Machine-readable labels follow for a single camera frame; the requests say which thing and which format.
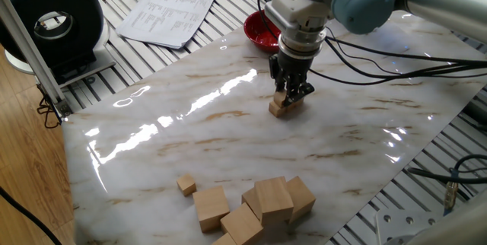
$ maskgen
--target marble surface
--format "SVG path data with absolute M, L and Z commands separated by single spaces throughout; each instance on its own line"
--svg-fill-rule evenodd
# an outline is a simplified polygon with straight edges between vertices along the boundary
M 404 12 L 367 36 L 329 26 L 375 49 L 485 59 L 450 31 Z M 430 65 L 345 50 L 391 71 Z M 62 128 L 78 227 L 103 245 L 211 244 L 222 233 L 201 233 L 178 177 L 191 173 L 199 190 L 222 185 L 233 210 L 255 181 L 298 175 L 317 197 L 313 212 L 266 229 L 261 244 L 325 244 L 487 82 L 415 78 L 356 87 L 310 74 L 316 92 L 276 119 L 267 110 L 274 91 L 267 57 L 240 28 L 70 116 Z M 370 81 L 328 48 L 313 68 Z

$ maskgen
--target paper sheet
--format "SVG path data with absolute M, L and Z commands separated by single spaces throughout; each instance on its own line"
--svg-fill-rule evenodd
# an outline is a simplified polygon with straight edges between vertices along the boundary
M 214 0 L 140 0 L 117 27 L 122 37 L 180 48 L 201 25 Z

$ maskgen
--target wire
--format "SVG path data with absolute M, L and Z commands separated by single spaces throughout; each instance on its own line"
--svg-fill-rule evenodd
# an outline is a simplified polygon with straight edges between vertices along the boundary
M 27 218 L 29 218 L 37 227 L 40 228 L 46 234 L 49 239 L 55 244 L 55 245 L 62 245 L 59 239 L 52 233 L 52 231 L 42 222 L 39 220 L 39 218 L 36 218 L 34 215 L 32 215 L 31 212 L 26 210 L 22 205 L 20 205 L 18 202 L 15 201 L 1 186 L 0 186 L 0 196 L 2 196 L 5 201 L 7 201 L 12 207 L 16 208 L 22 215 L 25 215 Z
M 475 173 L 480 170 L 487 170 L 487 167 L 484 168 L 477 168 L 477 169 L 472 169 L 472 170 L 457 170 L 458 173 Z
M 260 8 L 260 0 L 257 0 L 257 7 L 259 8 L 260 18 L 262 18 L 262 22 L 264 23 L 264 26 L 271 33 L 271 35 L 275 38 L 275 40 L 278 40 L 278 37 L 274 34 L 274 32 L 272 32 L 271 28 L 267 24 L 266 18 L 264 17 L 264 13 L 262 12 L 262 9 Z
M 328 29 L 328 31 L 332 34 L 333 39 L 336 40 L 336 37 L 335 37 L 335 34 L 333 33 L 333 31 L 329 27 L 326 27 L 326 29 Z M 393 75 L 399 75 L 399 73 L 395 73 L 395 72 L 392 72 L 392 71 L 387 71 L 386 69 L 380 67 L 380 65 L 378 63 L 376 63 L 373 59 L 367 59 L 367 58 L 362 58 L 362 57 L 357 57 L 357 56 L 350 56 L 349 54 L 347 54 L 343 50 L 343 48 L 342 48 L 342 46 L 340 45 L 339 42 L 336 42 L 336 44 L 340 48 L 340 51 L 342 51 L 343 55 L 349 57 L 350 59 L 362 59 L 362 60 L 365 60 L 365 61 L 369 61 L 369 62 L 374 63 L 375 66 L 377 66 L 382 72 L 386 72 L 386 73 L 393 74 Z
M 338 78 L 332 78 L 332 77 L 323 75 L 323 74 L 321 74 L 319 72 L 314 71 L 313 69 L 310 69 L 310 72 L 313 73 L 313 74 L 315 74 L 315 75 L 319 75 L 322 78 L 328 78 L 331 81 L 336 81 L 336 82 L 339 82 L 339 83 L 350 84 L 350 85 L 364 85 L 364 86 L 365 85 L 376 85 L 376 84 L 381 84 L 381 83 L 384 83 L 384 82 L 388 82 L 389 81 L 387 79 L 382 80 L 382 81 L 373 81 L 373 82 L 364 82 L 364 83 L 361 83 L 361 82 L 352 82 L 352 81 L 343 81 L 343 80 L 340 80 Z
M 466 157 L 462 157 L 461 159 L 459 159 L 457 161 L 457 163 L 455 164 L 455 167 L 454 169 L 456 171 L 458 171 L 458 169 L 460 168 L 460 165 L 462 165 L 463 162 L 465 161 L 468 161 L 468 160 L 471 160 L 471 159 L 483 159 L 483 160 L 487 160 L 487 155 L 484 155 L 484 154 L 470 154 Z
M 357 49 L 361 49 L 370 53 L 376 53 L 379 55 L 384 55 L 384 56 L 392 56 L 392 57 L 397 57 L 397 58 L 404 58 L 404 59 L 422 59 L 422 60 L 427 60 L 427 61 L 433 61 L 433 62 L 456 62 L 456 63 L 464 63 L 464 64 L 486 64 L 487 61 L 479 61 L 479 60 L 468 60 L 468 59 L 448 59 L 448 58 L 438 58 L 438 57 L 430 57 L 430 56 L 418 56 L 418 55 L 407 55 L 407 54 L 397 54 L 397 53 L 392 53 L 392 52 L 384 52 L 384 51 L 379 51 L 375 49 L 370 49 L 367 47 L 359 46 L 353 43 L 348 43 L 343 40 L 338 40 L 338 39 L 333 39 L 331 37 L 328 37 L 328 40 L 333 40 L 336 41 L 337 43 L 345 44 L 347 46 L 351 46 Z
M 475 66 L 465 66 L 465 65 L 442 65 L 442 66 L 424 68 L 424 69 L 420 69 L 420 70 L 416 70 L 413 72 L 408 72 L 408 73 L 400 74 L 400 75 L 376 75 L 376 74 L 364 72 L 364 71 L 360 70 L 359 68 L 356 68 L 350 62 L 348 62 L 342 56 L 342 54 L 340 54 L 339 51 L 334 47 L 334 45 L 331 44 L 331 42 L 329 41 L 329 38 L 326 38 L 325 42 L 333 50 L 333 52 L 335 52 L 335 54 L 342 60 L 342 62 L 345 63 L 349 68 L 351 68 L 353 71 L 355 71 L 361 75 L 364 75 L 366 77 L 369 77 L 369 78 L 390 78 L 391 80 L 393 80 L 393 79 L 400 79 L 400 78 L 432 77 L 435 74 L 447 74 L 447 73 L 466 71 L 466 70 L 471 70 L 471 69 L 477 68 Z
M 454 183 L 463 183 L 463 184 L 484 184 L 487 183 L 487 177 L 480 177 L 476 179 L 466 179 L 461 177 L 447 177 L 442 175 L 437 175 L 435 173 L 430 173 L 427 170 L 417 169 L 417 168 L 408 168 L 408 172 L 413 173 L 418 176 L 431 178 L 434 180 L 440 180 L 443 182 L 454 182 Z
M 59 118 L 59 116 L 56 113 L 56 111 L 54 111 L 52 109 L 53 104 L 51 102 L 49 102 L 49 96 L 47 96 L 46 94 L 44 94 L 44 92 L 40 88 L 40 85 L 37 85 L 37 89 L 39 89 L 40 93 L 43 95 L 42 100 L 40 100 L 40 102 L 39 102 L 39 107 L 37 107 L 37 113 L 40 114 L 40 115 L 46 114 L 46 117 L 44 119 L 44 127 L 46 129 L 54 129 L 57 126 L 60 126 L 61 125 L 61 123 L 60 123 L 61 122 L 61 119 Z M 54 113 L 56 115 L 57 120 L 58 120 L 58 122 L 54 126 L 48 126 L 47 125 L 47 120 L 49 119 L 49 114 L 50 113 Z

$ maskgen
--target metal bar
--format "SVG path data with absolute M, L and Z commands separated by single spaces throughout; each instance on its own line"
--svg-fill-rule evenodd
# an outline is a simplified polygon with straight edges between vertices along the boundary
M 2 20 L 17 46 L 21 49 L 25 59 L 29 62 L 30 67 L 36 74 L 46 93 L 51 98 L 51 101 L 55 105 L 64 101 L 65 97 L 61 92 L 61 88 L 58 86 L 53 74 L 49 71 L 46 62 L 44 62 L 44 58 L 40 55 L 32 38 L 30 38 L 27 29 L 10 0 L 0 0 L 0 20 Z

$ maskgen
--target wooden block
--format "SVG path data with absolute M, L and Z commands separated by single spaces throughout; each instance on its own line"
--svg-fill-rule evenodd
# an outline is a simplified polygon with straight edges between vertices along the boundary
M 294 205 L 284 177 L 257 181 L 255 189 L 262 212 L 259 218 L 262 225 L 291 218 Z
M 276 118 L 279 118 L 281 116 L 284 116 L 286 113 L 289 113 L 291 112 L 292 110 L 294 110 L 296 107 L 299 107 L 300 105 L 302 105 L 304 102 L 304 98 L 298 100 L 297 102 L 295 103 L 292 103 L 291 105 L 289 105 L 288 107 L 283 107 L 281 108 L 276 102 L 271 101 L 269 103 L 269 112 L 274 115 Z
M 278 107 L 283 108 L 287 94 L 288 94 L 288 92 L 286 90 L 275 92 L 274 93 L 274 103 L 277 104 Z
M 220 227 L 220 219 L 230 212 L 223 186 L 193 193 L 201 232 Z
M 259 219 L 246 203 L 222 218 L 221 228 L 224 233 L 230 234 L 236 245 L 254 244 L 264 235 Z
M 185 174 L 177 180 L 177 185 L 179 186 L 181 192 L 184 196 L 189 196 L 196 192 L 196 183 L 190 174 Z
M 242 195 L 242 204 L 247 203 L 252 212 L 256 215 L 256 217 L 260 218 L 262 212 L 260 211 L 260 204 L 259 200 L 257 199 L 256 189 L 252 188 L 246 191 Z
M 288 191 L 294 204 L 292 216 L 288 221 L 288 223 L 292 223 L 296 219 L 310 212 L 313 208 L 314 202 L 317 199 L 306 187 L 300 177 L 295 177 L 294 179 L 288 181 Z
M 226 233 L 223 237 L 218 238 L 212 245 L 236 245 L 235 241 L 231 238 L 229 233 Z

